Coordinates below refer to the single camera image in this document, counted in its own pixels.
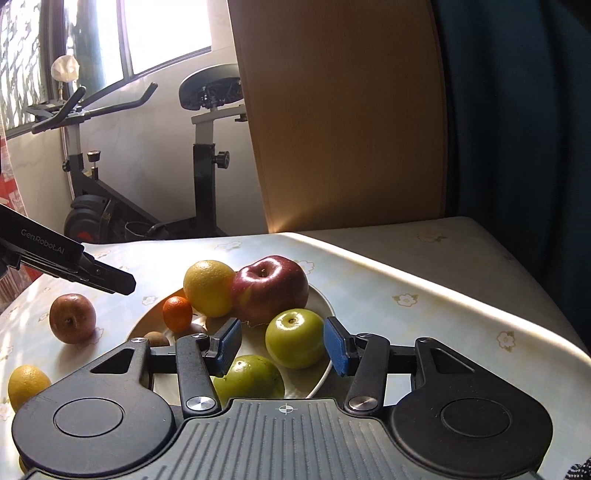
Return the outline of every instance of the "window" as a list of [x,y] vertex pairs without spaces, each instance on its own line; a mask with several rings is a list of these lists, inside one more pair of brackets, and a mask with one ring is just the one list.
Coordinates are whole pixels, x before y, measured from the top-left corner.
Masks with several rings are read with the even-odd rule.
[[[59,14],[43,18],[49,5]],[[206,0],[13,0],[0,9],[0,28],[0,105],[8,138],[33,121],[26,106],[53,96],[49,68],[61,54],[73,54],[80,63],[76,83],[86,87],[88,102],[210,51],[212,44]],[[50,38],[55,45],[44,53],[40,45],[49,45]]]
[[64,10],[87,98],[212,44],[206,0],[64,0]]

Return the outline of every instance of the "crosshair symbol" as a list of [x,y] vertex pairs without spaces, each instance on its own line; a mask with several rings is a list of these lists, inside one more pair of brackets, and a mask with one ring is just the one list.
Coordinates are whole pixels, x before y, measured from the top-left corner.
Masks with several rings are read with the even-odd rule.
[[293,412],[294,410],[297,410],[297,408],[292,407],[291,405],[288,405],[287,403],[285,405],[282,405],[279,408],[276,408],[276,410],[279,410],[281,413],[287,415],[288,413]]

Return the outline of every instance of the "red and white curtain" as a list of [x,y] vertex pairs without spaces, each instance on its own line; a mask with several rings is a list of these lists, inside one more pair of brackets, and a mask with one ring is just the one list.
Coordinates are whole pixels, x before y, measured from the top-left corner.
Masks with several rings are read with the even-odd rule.
[[[0,203],[26,215],[21,195],[18,193],[17,181],[12,172],[12,165],[8,156],[4,126],[0,122],[0,161],[2,174],[0,175]],[[0,280],[0,313],[8,308],[12,301],[27,288],[41,274],[32,268],[21,267],[20,270],[8,269],[8,274]]]

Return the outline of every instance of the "white tiled wall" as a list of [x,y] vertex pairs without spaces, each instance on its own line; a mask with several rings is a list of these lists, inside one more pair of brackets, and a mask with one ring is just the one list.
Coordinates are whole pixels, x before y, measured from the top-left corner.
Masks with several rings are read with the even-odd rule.
[[[163,221],[194,215],[191,116],[195,112],[181,108],[178,87],[196,70],[236,62],[226,0],[209,0],[207,6],[212,31],[210,53],[174,64],[110,93],[92,108],[136,99],[150,82],[158,83],[158,89],[142,107],[95,118],[80,127],[83,151],[102,152],[98,164],[101,179]],[[216,172],[219,227],[230,235],[266,233],[248,123],[233,119],[216,121],[214,141],[217,150],[230,151],[230,167]],[[9,149],[27,212],[61,231],[70,199],[60,168],[59,134],[28,134],[11,140]],[[40,164],[46,172],[52,165],[51,173],[44,176]]]

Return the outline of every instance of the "window pane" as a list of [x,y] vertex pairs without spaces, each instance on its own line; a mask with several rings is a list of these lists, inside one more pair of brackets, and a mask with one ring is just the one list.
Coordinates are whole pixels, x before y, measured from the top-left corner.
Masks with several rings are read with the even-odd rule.
[[6,129],[33,121],[23,109],[47,100],[41,91],[41,0],[19,0],[0,10],[0,105]]
[[80,64],[74,84],[86,87],[86,96],[121,80],[116,0],[64,0],[67,26],[66,53]]
[[134,73],[212,45],[205,0],[125,0]]

